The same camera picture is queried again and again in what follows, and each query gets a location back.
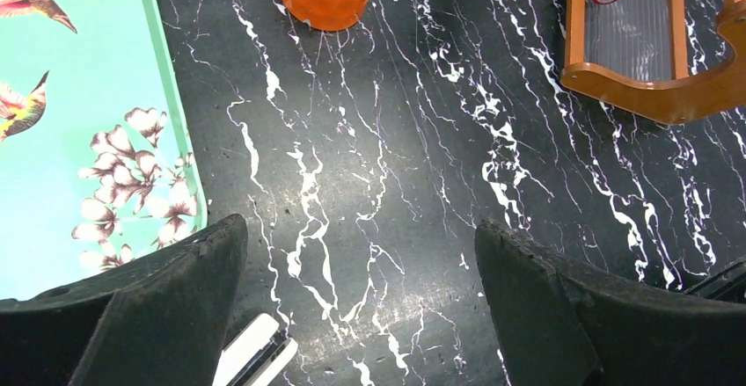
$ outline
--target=white flower illustration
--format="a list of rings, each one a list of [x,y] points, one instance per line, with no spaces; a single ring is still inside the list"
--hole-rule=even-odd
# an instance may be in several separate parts
[[[156,108],[137,107],[126,113],[124,120],[147,140],[150,146],[145,148],[150,150],[135,149],[127,134],[129,128],[116,125],[109,132],[93,136],[91,149],[98,154],[96,161],[77,174],[79,178],[97,179],[100,183],[92,197],[81,203],[85,222],[79,223],[71,234],[75,239],[99,245],[100,251],[84,251],[79,256],[81,266],[97,271],[121,266],[135,258],[129,245],[110,242],[115,238],[122,242],[130,239],[122,237],[122,224],[127,225],[129,234],[130,223],[162,220],[163,225],[151,244],[163,248],[192,233],[194,222],[187,216],[194,217],[198,211],[197,197],[189,192],[185,179],[189,168],[194,166],[194,153],[186,153],[169,165],[157,146],[168,115]],[[168,200],[158,196],[166,195],[166,191]],[[130,215],[128,203],[132,201]],[[132,229],[138,232],[135,225]]]
[[[135,157],[135,149],[132,148],[127,132],[121,125],[117,125],[108,133],[96,133],[91,141],[91,149],[100,155],[111,153],[117,156]]]
[[[115,212],[101,201],[86,197],[80,204],[80,214],[92,222],[77,225],[72,230],[72,237],[75,239],[99,242],[106,240],[114,232],[121,233]]]
[[[197,215],[197,197],[189,192],[185,179],[178,178],[173,183],[168,199],[154,195],[145,199],[145,207],[153,217],[168,219],[158,231],[158,248],[188,237],[191,230],[180,216]]]
[[[158,139],[166,122],[165,112],[159,113],[155,107],[151,107],[147,111],[136,107],[124,115],[124,120],[145,137],[145,140],[148,140],[151,146],[158,146]]]
[[[99,245],[101,251],[83,251],[80,253],[80,256],[77,258],[80,266],[103,272],[124,265],[125,263],[132,261],[135,257],[132,248],[127,244],[124,244],[121,247],[119,255],[117,255],[112,243],[101,241]]]

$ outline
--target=bird illustration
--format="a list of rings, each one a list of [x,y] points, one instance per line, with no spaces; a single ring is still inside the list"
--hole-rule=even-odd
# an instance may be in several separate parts
[[[8,84],[0,84],[0,118],[7,121],[0,123],[0,142],[11,135],[26,131],[36,125],[47,109],[47,75],[27,97],[16,93]]]
[[[0,0],[0,18],[19,17],[38,12],[41,15],[62,23],[77,33],[66,14],[55,0]]]

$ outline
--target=wooden frame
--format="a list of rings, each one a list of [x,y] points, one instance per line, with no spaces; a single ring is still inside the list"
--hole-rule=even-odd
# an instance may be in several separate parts
[[[567,0],[565,68],[570,90],[661,122],[683,124],[746,103],[746,0],[724,0],[716,21],[732,54],[708,71],[689,75],[684,0],[669,0],[672,80],[644,82],[585,61],[586,0]]]

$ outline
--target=flower print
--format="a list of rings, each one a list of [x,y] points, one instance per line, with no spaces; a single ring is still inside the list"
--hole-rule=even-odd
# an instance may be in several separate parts
[[[122,162],[115,163],[110,173],[101,177],[101,187],[93,194],[97,200],[111,204],[114,208],[122,208],[134,195],[140,200],[135,204],[133,213],[136,215],[143,209],[145,198],[153,191],[153,185],[160,177],[161,170],[157,159],[149,151],[135,153],[137,170],[143,179],[136,178],[133,170]]]
[[[181,216],[197,215],[197,197],[189,192],[185,179],[176,179],[169,191],[168,201],[162,197],[149,196],[145,199],[145,207],[153,217],[168,219],[158,231],[158,248],[191,234],[187,222]]]
[[[77,225],[71,234],[74,239],[99,242],[106,240],[114,232],[121,233],[115,212],[99,200],[85,198],[80,204],[80,214],[92,222]]]
[[[194,166],[194,153],[191,151],[189,153],[186,153],[186,156],[179,157],[176,159],[176,162],[173,164],[174,167],[177,168],[188,168],[190,166]]]
[[[145,140],[148,140],[153,147],[158,146],[158,139],[163,132],[166,118],[166,113],[159,113],[155,107],[147,111],[136,107],[124,115],[124,120],[145,137]]]
[[[96,133],[91,141],[91,149],[96,153],[111,153],[120,157],[135,157],[135,149],[129,141],[127,132],[121,125],[117,125],[108,133]]]
[[[77,172],[79,178],[101,178],[113,174],[117,164],[124,164],[119,157],[112,153],[101,153],[93,163],[92,168],[83,168]]]
[[[101,251],[83,251],[80,253],[77,258],[80,266],[103,272],[129,263],[135,258],[132,248],[127,244],[121,247],[119,255],[117,255],[112,243],[104,240],[100,241],[99,245]]]

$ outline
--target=floor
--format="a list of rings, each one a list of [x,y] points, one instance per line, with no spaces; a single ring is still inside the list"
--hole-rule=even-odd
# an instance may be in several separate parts
[[[661,127],[563,90],[564,0],[371,0],[341,33],[158,2],[210,218],[252,232],[231,334],[266,311],[300,344],[277,384],[506,384],[485,217],[674,291],[742,254],[746,113]],[[720,0],[688,4],[696,72]]]

